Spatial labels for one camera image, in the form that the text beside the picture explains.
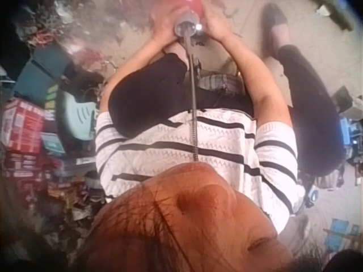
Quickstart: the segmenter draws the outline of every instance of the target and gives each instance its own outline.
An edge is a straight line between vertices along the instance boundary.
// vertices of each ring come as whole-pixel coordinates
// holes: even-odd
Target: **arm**
[[[152,13],[154,21],[153,37],[112,76],[101,98],[100,113],[108,111],[108,99],[120,81],[129,74],[144,68],[165,46],[176,40],[174,34],[175,21],[188,10],[189,7],[180,7],[176,1],[156,5]]]
[[[292,126],[288,106],[265,64],[232,33],[229,22],[220,12],[206,0],[203,7],[205,30],[236,62],[254,104],[258,127],[272,121]]]

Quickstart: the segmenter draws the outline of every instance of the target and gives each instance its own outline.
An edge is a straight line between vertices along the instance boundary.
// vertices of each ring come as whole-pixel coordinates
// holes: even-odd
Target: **floor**
[[[225,14],[230,17],[233,31],[256,54],[264,59],[275,76],[286,99],[290,101],[289,85],[283,75],[282,66],[273,58],[264,58],[261,49],[262,33],[260,14],[265,3],[276,2],[289,20],[292,41],[315,67],[333,95],[345,85],[351,95],[362,94],[362,25],[353,18],[353,32],[342,31],[330,18],[315,13],[317,5],[311,0],[224,0]],[[113,56],[116,64],[122,64],[134,53],[150,32],[139,31],[123,25],[125,39],[118,45],[107,41],[102,45],[104,54]],[[227,53],[214,41],[205,46],[196,46],[195,53],[206,70],[233,73],[235,66]],[[320,191],[315,207],[305,211],[313,230],[310,236],[317,246],[322,247],[326,238],[323,228],[329,228],[332,218],[348,220],[362,226],[362,191],[355,186],[354,169],[349,168],[345,174],[346,184],[334,192]],[[290,238],[285,242],[294,247]]]

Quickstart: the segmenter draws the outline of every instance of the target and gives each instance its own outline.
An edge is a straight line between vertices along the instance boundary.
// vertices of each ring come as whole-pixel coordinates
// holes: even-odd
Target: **person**
[[[221,13],[203,7],[204,31],[232,56],[249,96],[197,90],[193,162],[187,56],[173,43],[175,19],[188,8],[159,5],[152,38],[114,74],[100,102],[96,164],[112,201],[93,223],[83,270],[292,271],[277,235],[304,193],[298,166],[325,173],[340,162],[338,116],[276,5],[265,7],[266,39],[284,66],[293,108]]]

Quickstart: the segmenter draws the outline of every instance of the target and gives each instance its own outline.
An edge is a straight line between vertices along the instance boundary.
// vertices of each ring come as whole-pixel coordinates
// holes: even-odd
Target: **black pants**
[[[279,60],[290,84],[299,169],[310,175],[327,175],[343,159],[339,116],[320,77],[295,46],[281,48]],[[120,134],[133,138],[189,110],[190,91],[183,85],[186,72],[177,55],[167,54],[121,81],[109,99],[109,112]],[[203,89],[196,94],[198,109],[235,109],[254,116],[248,95],[221,97]]]

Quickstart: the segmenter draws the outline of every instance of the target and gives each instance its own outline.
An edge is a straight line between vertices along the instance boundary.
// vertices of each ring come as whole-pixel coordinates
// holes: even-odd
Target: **striped shirt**
[[[280,233],[305,193],[297,185],[293,129],[280,122],[257,129],[256,120],[236,110],[199,110],[197,116],[199,161],[253,200]],[[101,113],[96,165],[108,201],[175,165],[192,162],[190,127],[191,114],[182,112],[126,139],[114,128],[109,113]]]

